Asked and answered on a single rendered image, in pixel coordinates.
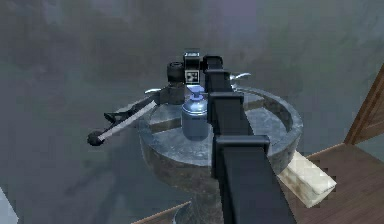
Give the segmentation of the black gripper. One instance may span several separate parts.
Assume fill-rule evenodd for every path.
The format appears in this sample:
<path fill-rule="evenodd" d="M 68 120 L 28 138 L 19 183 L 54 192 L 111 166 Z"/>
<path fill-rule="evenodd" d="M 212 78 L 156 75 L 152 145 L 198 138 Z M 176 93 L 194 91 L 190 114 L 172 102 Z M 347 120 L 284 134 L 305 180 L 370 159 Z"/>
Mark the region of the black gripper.
<path fill-rule="evenodd" d="M 161 104 L 180 105 L 184 102 L 184 65 L 182 62 L 171 62 L 167 65 L 168 85 L 161 91 L 146 96 L 137 102 L 120 108 L 116 112 L 105 113 L 104 118 L 112 125 L 103 132 L 94 131 L 87 137 L 91 146 L 100 146 L 112 135 L 131 125 L 145 113 L 156 106 L 154 100 Z"/>

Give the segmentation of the blue-grey soap dispenser bottle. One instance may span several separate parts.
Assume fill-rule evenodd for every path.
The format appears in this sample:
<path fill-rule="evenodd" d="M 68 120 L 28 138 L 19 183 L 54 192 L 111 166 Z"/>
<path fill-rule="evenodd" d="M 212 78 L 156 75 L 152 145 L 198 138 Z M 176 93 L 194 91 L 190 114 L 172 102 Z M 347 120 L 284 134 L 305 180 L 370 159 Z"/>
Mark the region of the blue-grey soap dispenser bottle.
<path fill-rule="evenodd" d="M 182 105 L 181 125 L 184 136 L 191 141 L 202 141 L 208 136 L 207 100 L 200 85 L 188 85 L 191 92 Z"/>

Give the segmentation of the cream rectangular block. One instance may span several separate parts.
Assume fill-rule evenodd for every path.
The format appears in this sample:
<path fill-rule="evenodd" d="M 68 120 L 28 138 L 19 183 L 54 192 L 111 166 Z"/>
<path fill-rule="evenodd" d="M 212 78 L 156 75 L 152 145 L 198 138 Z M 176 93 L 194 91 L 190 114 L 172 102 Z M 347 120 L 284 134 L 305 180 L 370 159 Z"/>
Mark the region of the cream rectangular block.
<path fill-rule="evenodd" d="M 319 204 L 337 185 L 333 178 L 297 151 L 278 178 L 307 208 Z"/>

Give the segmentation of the grey round pedestal sink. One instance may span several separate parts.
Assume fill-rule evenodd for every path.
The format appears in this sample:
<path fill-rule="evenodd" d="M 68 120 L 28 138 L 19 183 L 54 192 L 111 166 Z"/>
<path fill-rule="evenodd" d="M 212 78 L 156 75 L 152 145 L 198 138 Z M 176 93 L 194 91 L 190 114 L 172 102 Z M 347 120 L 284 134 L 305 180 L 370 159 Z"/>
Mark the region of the grey round pedestal sink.
<path fill-rule="evenodd" d="M 269 92 L 239 87 L 253 133 L 266 135 L 268 159 L 275 174 L 291 162 L 302 134 L 299 113 L 284 99 Z M 219 185 L 211 177 L 213 133 L 203 141 L 190 141 L 182 132 L 181 107 L 163 104 L 139 120 L 138 131 L 147 166 L 162 182 L 193 194 L 161 224 L 224 224 Z"/>

